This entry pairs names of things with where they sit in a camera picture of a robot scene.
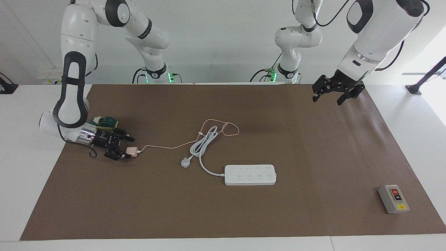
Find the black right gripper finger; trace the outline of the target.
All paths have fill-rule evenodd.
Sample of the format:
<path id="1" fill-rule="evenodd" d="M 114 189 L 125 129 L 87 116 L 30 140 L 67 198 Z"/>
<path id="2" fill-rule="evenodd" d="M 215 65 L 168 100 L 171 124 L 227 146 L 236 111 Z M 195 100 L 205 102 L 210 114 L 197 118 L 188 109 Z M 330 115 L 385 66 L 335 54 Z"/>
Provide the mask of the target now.
<path id="1" fill-rule="evenodd" d="M 119 128 L 113 128 L 113 138 L 115 138 L 117 140 L 126 140 L 129 142 L 135 141 L 135 138 L 133 138 L 129 134 L 127 134 L 126 130 L 122 130 Z"/>
<path id="2" fill-rule="evenodd" d="M 118 161 L 120 159 L 129 159 L 132 156 L 121 149 L 107 148 L 105 151 L 105 157 Z"/>

